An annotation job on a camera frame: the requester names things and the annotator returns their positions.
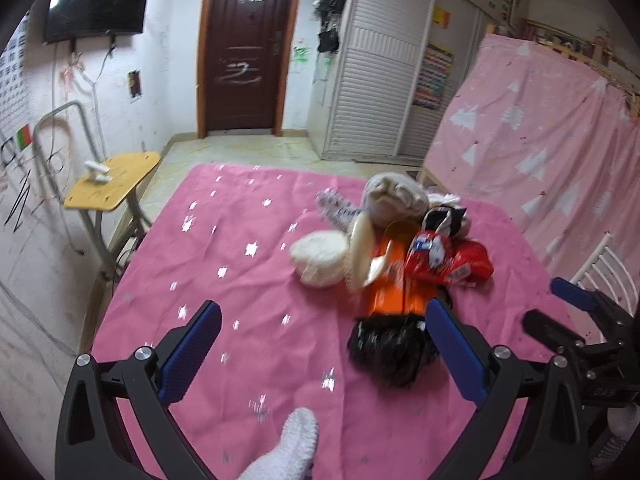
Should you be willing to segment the white gloved left hand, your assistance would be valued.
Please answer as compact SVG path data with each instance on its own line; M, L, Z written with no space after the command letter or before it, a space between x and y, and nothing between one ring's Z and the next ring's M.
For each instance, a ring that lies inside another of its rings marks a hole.
M319 423L309 408L296 408L286 419L279 443L249 464L239 480L303 480L311 478L319 442Z

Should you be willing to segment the white dotted gloved right hand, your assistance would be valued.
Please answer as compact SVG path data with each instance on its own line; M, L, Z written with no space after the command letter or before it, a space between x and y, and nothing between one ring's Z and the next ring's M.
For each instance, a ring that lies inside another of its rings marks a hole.
M628 404L624 408L608 409L608 429L612 436L591 461L596 471L611 467L620 457L624 447L639 427L639 405Z

